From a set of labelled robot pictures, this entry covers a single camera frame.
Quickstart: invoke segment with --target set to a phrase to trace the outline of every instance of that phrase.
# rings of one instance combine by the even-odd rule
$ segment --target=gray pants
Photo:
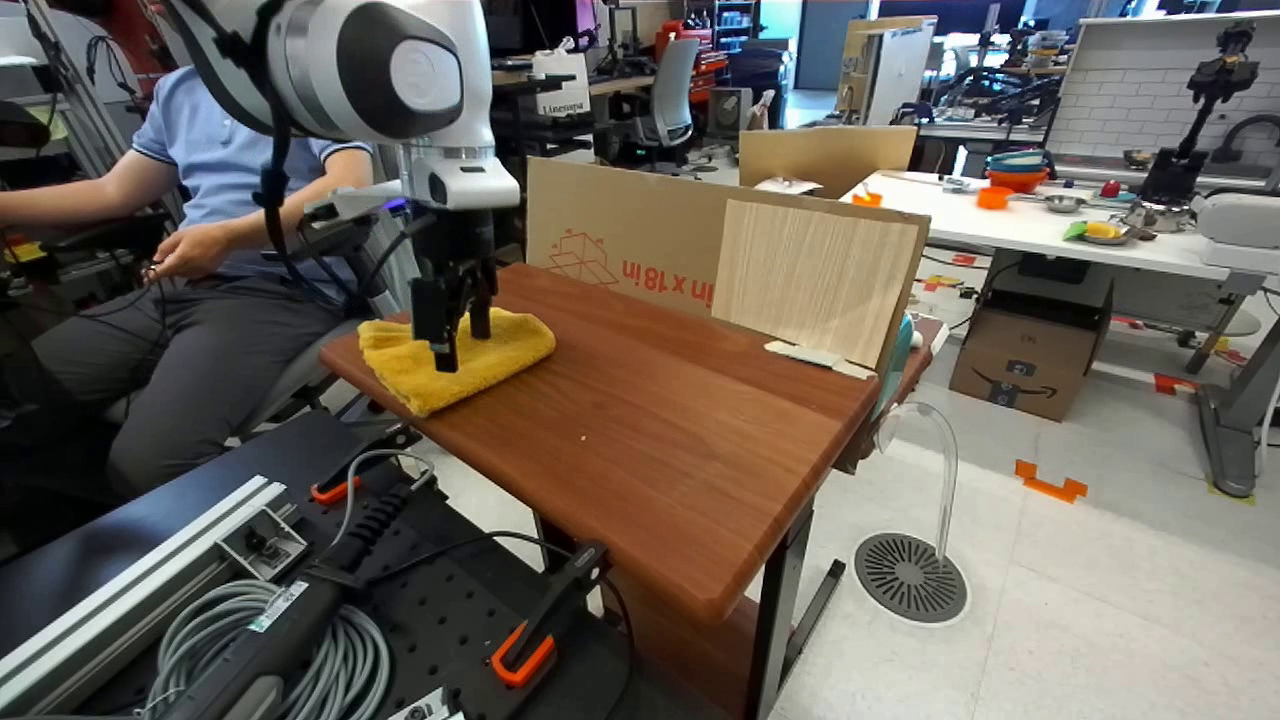
[[[318,294],[212,276],[118,296],[38,337],[34,351],[83,406],[129,396],[108,477],[153,488],[245,431],[282,373],[331,324],[340,309]]]

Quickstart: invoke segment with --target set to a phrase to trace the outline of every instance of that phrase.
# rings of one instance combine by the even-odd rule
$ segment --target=man's arm
[[[283,237],[291,237],[303,214],[328,200],[338,188],[364,188],[364,183],[371,183],[369,153],[360,147],[331,153],[326,159],[326,175],[288,191],[288,200],[282,205]],[[155,249],[147,281],[208,276],[226,256],[245,249],[263,249],[263,243],[269,243],[263,214],[180,230]]]
[[[101,223],[118,217],[131,217],[178,188],[169,164],[155,164],[142,153],[124,153],[108,175],[0,191],[0,223]]]

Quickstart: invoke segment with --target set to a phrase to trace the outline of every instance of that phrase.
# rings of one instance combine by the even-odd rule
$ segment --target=blue shirt
[[[360,145],[291,138],[283,159],[288,191],[326,175],[326,159],[340,147]],[[147,121],[131,138],[131,153],[178,172],[187,191],[186,230],[261,214],[253,191],[261,188],[261,172],[274,159],[274,138],[230,115],[194,70],[162,78]],[[220,263],[220,276],[288,276],[283,263],[269,254],[274,249],[235,254]],[[331,284],[318,269],[318,261],[300,261],[300,272],[321,289]]]

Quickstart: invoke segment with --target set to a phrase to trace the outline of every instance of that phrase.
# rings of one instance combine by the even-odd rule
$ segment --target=person
[[[0,230],[96,223],[186,191],[186,217],[145,263],[145,284],[78,313],[0,362],[0,513],[25,517],[41,492],[17,477],[19,458],[58,463],[129,396],[108,440],[111,492],[145,492],[226,452],[245,431],[282,373],[346,322],[340,276],[274,256],[256,205],[274,138],[232,121],[194,70],[162,78],[131,147],[96,180],[0,191]],[[364,145],[291,138],[283,234],[338,188],[371,183]]]

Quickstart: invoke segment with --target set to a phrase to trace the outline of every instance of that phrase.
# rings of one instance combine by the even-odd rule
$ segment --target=white desk
[[[877,172],[855,191],[880,191],[883,209],[931,217],[928,242],[938,243],[1038,254],[1188,281],[1227,281],[1233,272],[1280,276],[1280,254],[1227,249],[1202,234],[1170,234],[1126,249],[1076,243],[1066,242],[1070,223],[1080,217],[1110,217],[1110,209],[1055,217],[1039,205],[1039,198],[1013,198],[1006,214],[984,214],[974,198],[947,191],[928,172]]]

